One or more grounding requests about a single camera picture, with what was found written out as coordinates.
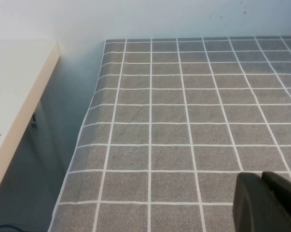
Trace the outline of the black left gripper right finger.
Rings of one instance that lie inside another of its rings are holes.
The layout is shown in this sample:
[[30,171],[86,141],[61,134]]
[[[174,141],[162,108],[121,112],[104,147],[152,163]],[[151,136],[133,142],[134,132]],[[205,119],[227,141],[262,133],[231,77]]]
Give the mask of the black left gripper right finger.
[[263,172],[262,180],[271,191],[274,204],[281,213],[277,222],[286,221],[284,231],[291,232],[291,182],[275,172]]

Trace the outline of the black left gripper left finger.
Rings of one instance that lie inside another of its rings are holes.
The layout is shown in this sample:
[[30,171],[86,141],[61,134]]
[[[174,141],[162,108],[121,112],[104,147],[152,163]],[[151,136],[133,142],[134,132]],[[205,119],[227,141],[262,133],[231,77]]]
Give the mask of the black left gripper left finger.
[[237,232],[285,232],[286,221],[277,222],[280,215],[262,176],[253,173],[237,175],[233,201]]

